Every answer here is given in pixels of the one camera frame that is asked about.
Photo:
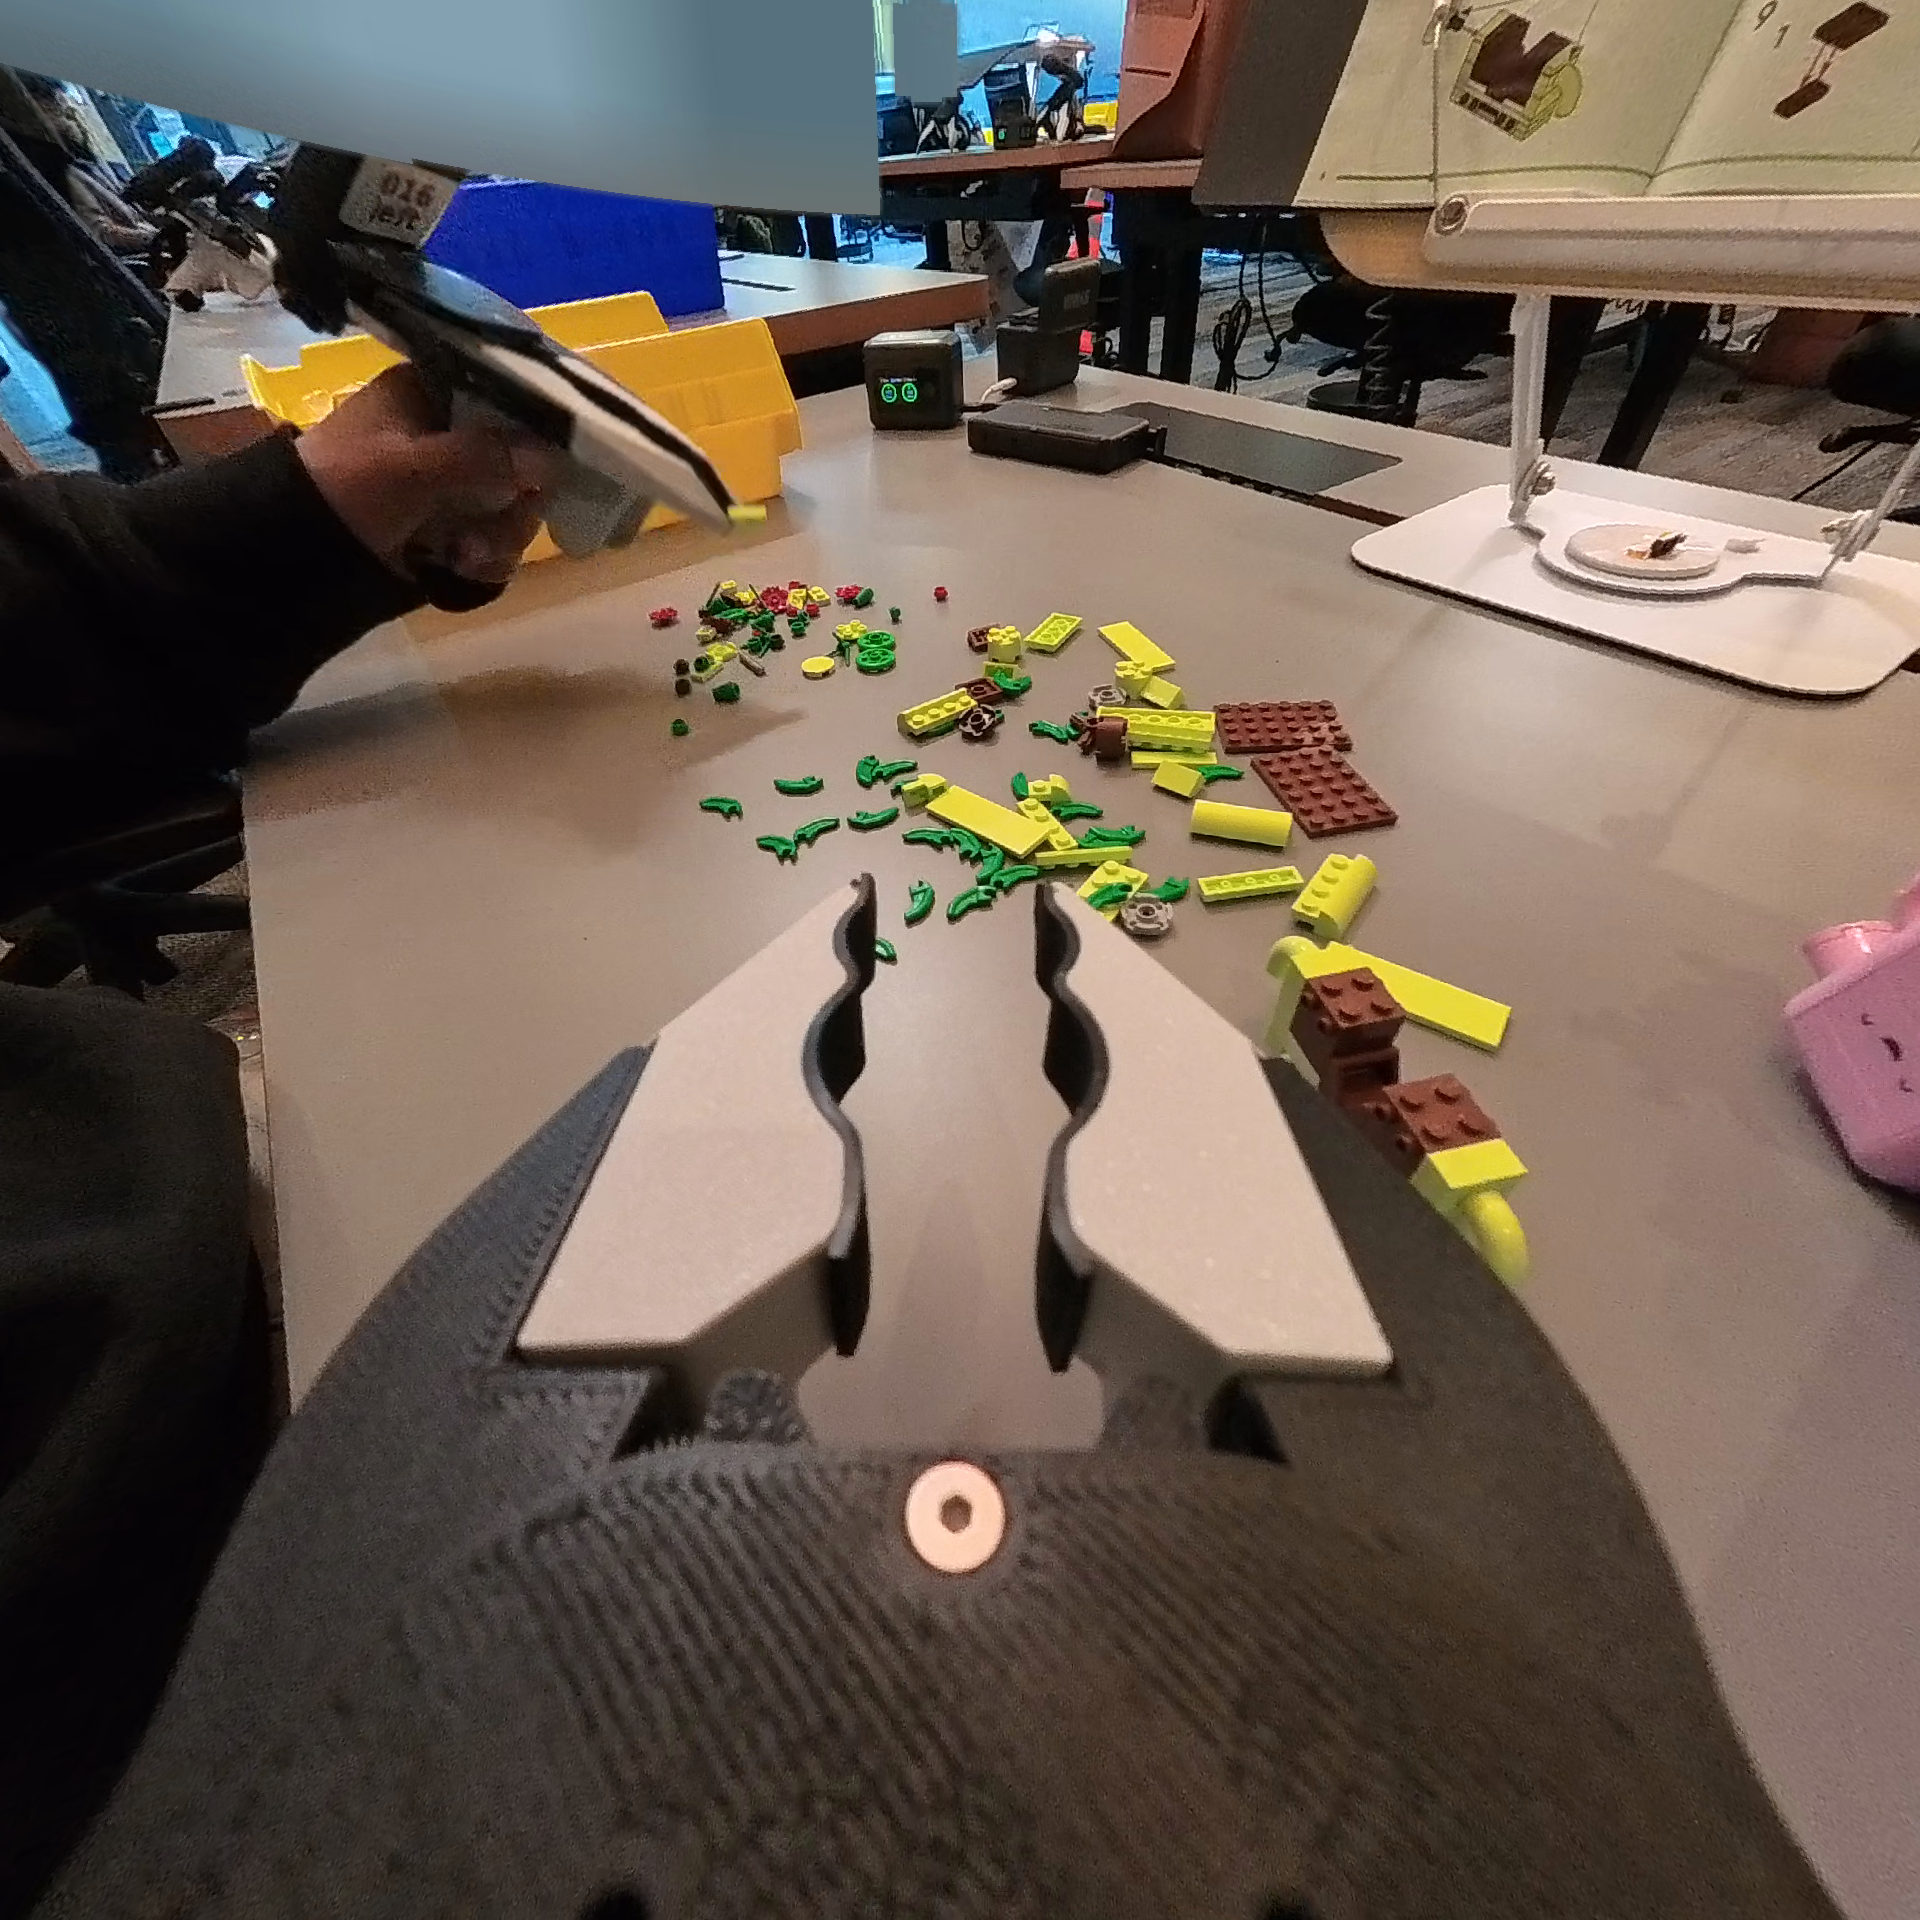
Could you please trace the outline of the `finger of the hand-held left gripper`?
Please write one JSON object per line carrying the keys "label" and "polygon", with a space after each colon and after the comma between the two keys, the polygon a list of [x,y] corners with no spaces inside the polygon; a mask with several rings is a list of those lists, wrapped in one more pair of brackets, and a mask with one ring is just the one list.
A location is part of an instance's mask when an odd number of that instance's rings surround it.
{"label": "finger of the hand-held left gripper", "polygon": [[655,407],[539,327],[496,335],[499,404],[617,490],[720,490],[714,458]]}
{"label": "finger of the hand-held left gripper", "polygon": [[714,459],[581,355],[477,355],[476,396],[560,450],[546,520],[731,520]]}

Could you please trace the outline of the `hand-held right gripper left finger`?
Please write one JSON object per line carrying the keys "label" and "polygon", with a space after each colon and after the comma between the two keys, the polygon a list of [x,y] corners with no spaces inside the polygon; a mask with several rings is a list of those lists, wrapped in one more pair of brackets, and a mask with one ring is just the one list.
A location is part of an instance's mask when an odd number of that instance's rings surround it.
{"label": "hand-held right gripper left finger", "polygon": [[517,1334],[538,1363],[802,1373],[871,1306],[863,1141],[876,886],[841,885],[667,1023]]}

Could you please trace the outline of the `person's left forearm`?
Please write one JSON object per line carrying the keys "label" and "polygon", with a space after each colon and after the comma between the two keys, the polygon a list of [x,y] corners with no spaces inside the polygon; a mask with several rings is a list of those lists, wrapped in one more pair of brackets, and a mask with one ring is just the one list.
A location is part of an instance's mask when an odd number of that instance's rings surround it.
{"label": "person's left forearm", "polygon": [[141,485],[5,482],[5,839],[236,766],[330,658],[423,603],[289,430]]}

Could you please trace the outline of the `brown and lime brick assembly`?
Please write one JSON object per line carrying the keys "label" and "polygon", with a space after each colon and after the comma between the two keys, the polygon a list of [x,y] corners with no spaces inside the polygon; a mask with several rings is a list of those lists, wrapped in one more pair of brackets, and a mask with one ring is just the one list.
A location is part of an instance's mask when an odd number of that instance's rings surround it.
{"label": "brown and lime brick assembly", "polygon": [[1404,1027],[1498,1050],[1508,1007],[1306,935],[1275,941],[1267,970],[1281,988],[1267,1046],[1339,1108],[1501,1283],[1522,1285],[1529,1240],[1511,1200],[1528,1172],[1521,1155],[1457,1075],[1405,1076],[1401,1067]]}

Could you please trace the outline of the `grey background desk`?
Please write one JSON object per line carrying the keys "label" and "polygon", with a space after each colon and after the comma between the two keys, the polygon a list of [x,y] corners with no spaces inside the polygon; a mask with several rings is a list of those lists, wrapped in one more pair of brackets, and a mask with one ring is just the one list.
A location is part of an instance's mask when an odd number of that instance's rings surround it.
{"label": "grey background desk", "polygon": [[[667,319],[648,292],[552,304],[533,315],[583,351],[667,330],[760,319],[783,358],[799,364],[855,351],[877,332],[936,330],[984,319],[987,310],[987,282],[976,275],[745,256],[723,270],[723,304],[699,315]],[[167,330],[151,419],[185,462],[271,430],[271,414],[257,407],[255,371],[296,367],[319,351],[321,371],[352,388],[395,362],[381,342],[304,327],[274,300],[209,295],[202,310],[176,310]]]}

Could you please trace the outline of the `small green stud pieces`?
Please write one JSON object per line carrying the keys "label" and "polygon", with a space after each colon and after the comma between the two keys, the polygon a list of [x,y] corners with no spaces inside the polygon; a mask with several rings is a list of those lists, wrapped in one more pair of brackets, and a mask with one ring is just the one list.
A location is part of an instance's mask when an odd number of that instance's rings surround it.
{"label": "small green stud pieces", "polygon": [[[897,635],[897,662],[899,662],[899,655],[901,655],[901,637],[899,637],[899,630],[897,630],[899,621],[890,621],[890,623],[873,621],[871,623],[867,620],[841,618],[841,620],[824,620],[821,623],[817,623],[810,630],[810,635],[802,643],[794,643],[784,652],[770,653],[768,658],[763,658],[760,662],[760,670],[751,670],[745,662],[731,662],[731,666],[724,666],[714,679],[693,679],[688,668],[691,668],[691,658],[697,652],[697,626],[699,626],[699,621],[693,620],[688,648],[669,666],[673,690],[683,701],[691,701],[693,698],[706,698],[714,706],[739,706],[747,698],[751,685],[762,682],[768,675],[768,670],[780,668],[783,661],[784,661],[784,668],[808,685],[821,685],[821,683],[828,683],[828,682],[834,682],[834,679],[884,679],[884,676],[890,676],[897,668],[892,672],[877,675],[877,676],[859,675],[857,668],[855,668],[855,658],[845,655],[836,648],[834,630],[843,629],[851,621],[857,629],[888,630],[888,634]],[[808,658],[808,655],[840,655],[840,668],[831,679],[808,682],[800,672],[800,661]]]}

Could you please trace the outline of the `small black device green display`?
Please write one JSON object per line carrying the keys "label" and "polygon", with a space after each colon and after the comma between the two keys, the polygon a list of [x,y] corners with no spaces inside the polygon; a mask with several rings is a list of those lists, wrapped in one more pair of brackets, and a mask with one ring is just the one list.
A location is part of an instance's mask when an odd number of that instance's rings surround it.
{"label": "small black device green display", "polygon": [[951,430],[963,422],[965,351],[953,327],[904,327],[863,344],[871,428]]}

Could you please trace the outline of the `brown background desk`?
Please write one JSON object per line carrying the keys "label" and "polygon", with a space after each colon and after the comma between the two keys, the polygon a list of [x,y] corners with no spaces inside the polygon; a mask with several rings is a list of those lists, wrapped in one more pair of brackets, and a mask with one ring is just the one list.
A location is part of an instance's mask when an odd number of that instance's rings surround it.
{"label": "brown background desk", "polygon": [[1200,157],[1128,160],[1111,138],[1018,151],[930,151],[880,160],[880,219],[923,232],[923,263],[951,267],[948,224],[1068,224],[1090,237],[1092,194],[1111,200],[1120,242],[1120,347],[1124,372],[1146,374],[1152,327],[1159,376],[1186,383],[1193,371],[1207,219],[1193,206]]}

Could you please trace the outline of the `pile of lime bricks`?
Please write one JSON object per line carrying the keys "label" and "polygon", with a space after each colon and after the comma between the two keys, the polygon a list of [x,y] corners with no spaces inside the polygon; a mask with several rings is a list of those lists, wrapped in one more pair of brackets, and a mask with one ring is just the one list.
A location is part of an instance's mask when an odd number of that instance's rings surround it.
{"label": "pile of lime bricks", "polygon": [[970,679],[899,714],[919,749],[1028,744],[1075,752],[1068,772],[1015,764],[1001,790],[986,774],[867,757],[855,774],[908,845],[967,867],[948,922],[1041,880],[1065,883],[1099,919],[1140,941],[1170,933],[1181,902],[1283,906],[1315,940],[1349,933],[1378,867],[1353,839],[1399,822],[1357,767],[1353,732],[1330,700],[1217,700],[1179,683],[1177,661],[1133,620],[1095,626],[1104,679],[1065,716],[1015,716],[1035,668],[1089,626],[1052,613],[1021,630],[973,629]]}

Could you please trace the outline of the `black power adapter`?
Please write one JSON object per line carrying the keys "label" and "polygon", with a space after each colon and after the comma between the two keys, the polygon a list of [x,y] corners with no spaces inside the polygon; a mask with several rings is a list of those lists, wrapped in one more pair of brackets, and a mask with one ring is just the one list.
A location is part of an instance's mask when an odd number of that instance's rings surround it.
{"label": "black power adapter", "polygon": [[1169,430],[1124,411],[1089,414],[1041,400],[1000,400],[967,416],[972,452],[1068,474],[1115,474],[1159,459]]}

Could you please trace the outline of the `black charger box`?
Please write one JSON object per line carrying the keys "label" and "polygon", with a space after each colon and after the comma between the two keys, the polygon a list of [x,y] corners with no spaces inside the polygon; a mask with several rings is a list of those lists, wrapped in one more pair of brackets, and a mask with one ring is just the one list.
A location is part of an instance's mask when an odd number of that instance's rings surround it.
{"label": "black charger box", "polygon": [[1007,398],[1039,398],[1075,383],[1084,333],[1098,323],[1101,261],[1075,256],[1044,267],[1035,310],[997,324],[997,383]]}

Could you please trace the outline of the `background robot equipment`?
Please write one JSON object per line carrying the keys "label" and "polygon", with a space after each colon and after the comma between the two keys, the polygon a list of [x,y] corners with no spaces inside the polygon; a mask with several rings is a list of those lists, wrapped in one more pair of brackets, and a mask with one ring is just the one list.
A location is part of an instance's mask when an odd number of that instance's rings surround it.
{"label": "background robot equipment", "polygon": [[880,155],[1031,151],[1059,147],[1089,131],[1087,36],[1039,31],[1027,38],[963,50],[959,86],[919,103],[899,91],[877,101]]}

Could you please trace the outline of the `person's black clothed lap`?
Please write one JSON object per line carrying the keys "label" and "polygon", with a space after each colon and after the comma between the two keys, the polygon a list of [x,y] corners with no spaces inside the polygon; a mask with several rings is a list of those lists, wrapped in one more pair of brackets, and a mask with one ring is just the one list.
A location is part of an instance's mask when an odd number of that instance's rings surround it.
{"label": "person's black clothed lap", "polygon": [[267,1447],[233,1044],[2,989],[2,1914],[141,1740]]}

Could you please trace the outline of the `brown cardboard panel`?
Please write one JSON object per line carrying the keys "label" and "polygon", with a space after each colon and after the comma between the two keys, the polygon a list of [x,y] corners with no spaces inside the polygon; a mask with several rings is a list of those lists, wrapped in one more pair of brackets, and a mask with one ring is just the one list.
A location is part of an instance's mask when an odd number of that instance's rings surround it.
{"label": "brown cardboard panel", "polygon": [[1120,36],[1117,160],[1197,160],[1249,2],[1129,2]]}

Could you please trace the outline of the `pink plastic toy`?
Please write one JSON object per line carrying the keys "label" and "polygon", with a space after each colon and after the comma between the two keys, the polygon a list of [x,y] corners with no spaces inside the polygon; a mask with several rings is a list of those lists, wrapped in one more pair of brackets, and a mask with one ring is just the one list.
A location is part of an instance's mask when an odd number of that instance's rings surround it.
{"label": "pink plastic toy", "polygon": [[1811,984],[1784,1019],[1812,1092],[1864,1175],[1919,1194],[1919,878],[1888,919],[1811,933]]}

